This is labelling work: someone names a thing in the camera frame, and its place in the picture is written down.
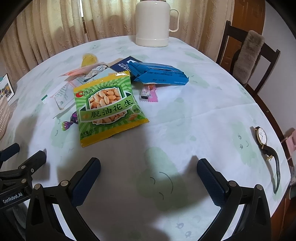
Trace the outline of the white printed food pouch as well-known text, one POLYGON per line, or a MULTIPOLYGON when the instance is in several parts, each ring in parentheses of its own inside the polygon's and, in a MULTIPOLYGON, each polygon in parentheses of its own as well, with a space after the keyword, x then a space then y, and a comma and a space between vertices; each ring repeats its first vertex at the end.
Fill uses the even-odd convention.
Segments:
POLYGON ((63 114, 73 106, 75 103, 73 90, 74 87, 70 83, 64 82, 42 98, 42 102, 49 109, 51 118, 63 114))

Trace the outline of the purple candy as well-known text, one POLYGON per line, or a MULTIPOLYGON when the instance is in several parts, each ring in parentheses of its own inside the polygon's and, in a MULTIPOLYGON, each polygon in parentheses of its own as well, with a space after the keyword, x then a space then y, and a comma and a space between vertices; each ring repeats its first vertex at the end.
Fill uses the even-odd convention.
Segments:
POLYGON ((75 111, 69 121, 64 121, 62 122, 62 130, 66 131, 68 130, 73 124, 78 124, 78 117, 77 117, 77 112, 75 111))

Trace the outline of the orange wafer packet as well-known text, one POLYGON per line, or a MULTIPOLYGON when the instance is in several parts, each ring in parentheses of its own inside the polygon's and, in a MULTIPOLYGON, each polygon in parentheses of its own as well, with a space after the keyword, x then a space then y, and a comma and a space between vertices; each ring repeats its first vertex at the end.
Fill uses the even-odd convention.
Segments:
POLYGON ((84 67, 80 67, 80 68, 71 70, 65 74, 62 74, 61 76, 76 76, 76 75, 89 73, 92 69, 94 69, 95 67, 100 66, 100 65, 106 65, 106 64, 105 63, 95 63, 92 65, 88 65, 88 66, 84 66, 84 67))

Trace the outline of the green peanut snack bag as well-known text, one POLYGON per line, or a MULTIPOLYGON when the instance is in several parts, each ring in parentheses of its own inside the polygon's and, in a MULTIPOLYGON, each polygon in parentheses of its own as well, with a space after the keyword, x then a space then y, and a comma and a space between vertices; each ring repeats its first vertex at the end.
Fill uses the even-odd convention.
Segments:
POLYGON ((82 147, 149 122, 133 96, 129 71, 93 80, 73 92, 82 147))

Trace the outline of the yellow jelly cup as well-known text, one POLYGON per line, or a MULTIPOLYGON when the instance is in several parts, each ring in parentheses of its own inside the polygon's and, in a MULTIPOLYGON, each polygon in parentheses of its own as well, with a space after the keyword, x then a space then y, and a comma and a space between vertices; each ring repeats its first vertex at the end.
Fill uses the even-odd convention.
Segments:
POLYGON ((98 63, 97 57, 93 54, 86 53, 83 55, 81 67, 86 67, 98 63))

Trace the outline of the navy soda cracker pack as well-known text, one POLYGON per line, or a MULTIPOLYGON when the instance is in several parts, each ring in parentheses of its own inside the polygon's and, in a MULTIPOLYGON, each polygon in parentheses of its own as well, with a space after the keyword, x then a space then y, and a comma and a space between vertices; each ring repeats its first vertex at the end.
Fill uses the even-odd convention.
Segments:
POLYGON ((122 60, 119 60, 117 63, 114 63, 111 65, 109 68, 111 68, 115 72, 124 72, 124 71, 129 71, 129 63, 139 63, 141 62, 140 60, 135 59, 132 56, 128 56, 122 60))

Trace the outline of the pink cake snack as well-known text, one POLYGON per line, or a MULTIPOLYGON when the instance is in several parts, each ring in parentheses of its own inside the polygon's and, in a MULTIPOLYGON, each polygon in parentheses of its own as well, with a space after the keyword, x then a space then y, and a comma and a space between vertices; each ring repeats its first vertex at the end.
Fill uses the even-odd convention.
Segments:
POLYGON ((154 84, 146 84, 140 92, 140 99, 148 102, 158 102, 156 94, 156 86, 154 84))

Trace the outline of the blue snack packet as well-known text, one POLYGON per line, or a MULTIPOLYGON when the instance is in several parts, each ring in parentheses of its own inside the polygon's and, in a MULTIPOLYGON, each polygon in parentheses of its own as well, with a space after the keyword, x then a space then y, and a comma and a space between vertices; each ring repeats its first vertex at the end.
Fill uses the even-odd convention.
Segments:
POLYGON ((189 77, 181 70, 163 64, 130 62, 130 73, 143 84, 186 85, 189 77))

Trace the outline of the small silver blue sachet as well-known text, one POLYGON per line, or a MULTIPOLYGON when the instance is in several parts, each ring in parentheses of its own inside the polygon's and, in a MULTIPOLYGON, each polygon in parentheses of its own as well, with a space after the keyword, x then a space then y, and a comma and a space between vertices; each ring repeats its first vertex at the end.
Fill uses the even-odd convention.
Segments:
POLYGON ((98 65, 88 73, 74 76, 68 83, 72 87, 79 87, 80 85, 86 84, 87 82, 92 82, 93 80, 97 80, 114 73, 116 72, 107 65, 98 65))

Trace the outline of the pink plastic basket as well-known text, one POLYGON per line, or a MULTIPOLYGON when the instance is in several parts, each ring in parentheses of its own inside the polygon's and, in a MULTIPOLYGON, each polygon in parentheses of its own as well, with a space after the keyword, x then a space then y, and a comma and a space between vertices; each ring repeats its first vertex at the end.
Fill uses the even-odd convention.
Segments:
POLYGON ((0 105, 0 139, 4 136, 6 128, 10 120, 10 107, 8 105, 7 97, 1 99, 0 105))

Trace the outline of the wristwatch with white dial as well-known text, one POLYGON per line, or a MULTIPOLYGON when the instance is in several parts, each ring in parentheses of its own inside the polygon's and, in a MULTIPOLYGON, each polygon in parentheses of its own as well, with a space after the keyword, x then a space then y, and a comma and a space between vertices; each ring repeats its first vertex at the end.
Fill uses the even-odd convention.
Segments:
POLYGON ((261 149, 262 153, 267 156, 267 160, 271 160, 272 158, 275 159, 275 166, 276 166, 276 186, 274 188, 274 194, 278 192, 279 186, 280 186, 280 179, 281 179, 281 174, 280 174, 280 161, 278 154, 276 150, 270 146, 267 145, 267 134, 265 130, 257 126, 255 127, 255 137, 256 137, 256 142, 261 149))

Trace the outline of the pink small chair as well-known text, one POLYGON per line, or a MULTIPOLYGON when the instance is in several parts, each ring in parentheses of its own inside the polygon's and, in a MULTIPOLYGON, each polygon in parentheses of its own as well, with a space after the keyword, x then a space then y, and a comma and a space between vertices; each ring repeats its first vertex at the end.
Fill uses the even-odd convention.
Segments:
POLYGON ((289 166, 293 166, 292 155, 295 152, 295 128, 290 128, 281 141, 289 166))

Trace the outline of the beige curtain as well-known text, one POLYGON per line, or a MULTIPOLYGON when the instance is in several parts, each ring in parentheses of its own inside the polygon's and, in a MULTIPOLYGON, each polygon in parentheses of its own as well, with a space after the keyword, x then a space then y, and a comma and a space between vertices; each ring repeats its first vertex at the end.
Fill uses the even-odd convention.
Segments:
MULTIPOLYGON (((1 40, 1 75, 16 83, 30 70, 67 49, 134 35, 136 1, 32 1, 1 40)), ((173 34, 215 60, 234 1, 170 1, 173 34)))

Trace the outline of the grey fuzzy chair cover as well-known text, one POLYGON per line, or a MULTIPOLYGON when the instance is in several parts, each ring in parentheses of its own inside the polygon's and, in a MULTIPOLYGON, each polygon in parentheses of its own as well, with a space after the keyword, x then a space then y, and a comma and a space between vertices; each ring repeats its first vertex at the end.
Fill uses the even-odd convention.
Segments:
POLYGON ((248 83, 263 45, 264 37, 250 30, 233 68, 233 77, 240 84, 245 86, 248 83))

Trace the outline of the cream thermos jug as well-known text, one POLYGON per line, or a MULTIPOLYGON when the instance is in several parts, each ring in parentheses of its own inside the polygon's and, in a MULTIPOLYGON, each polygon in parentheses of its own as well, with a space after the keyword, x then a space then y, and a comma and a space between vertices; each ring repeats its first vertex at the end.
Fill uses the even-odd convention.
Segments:
POLYGON ((171 12, 180 12, 172 9, 166 1, 140 1, 135 7, 135 43, 142 47, 165 47, 169 44, 169 33, 179 30, 170 29, 171 12))

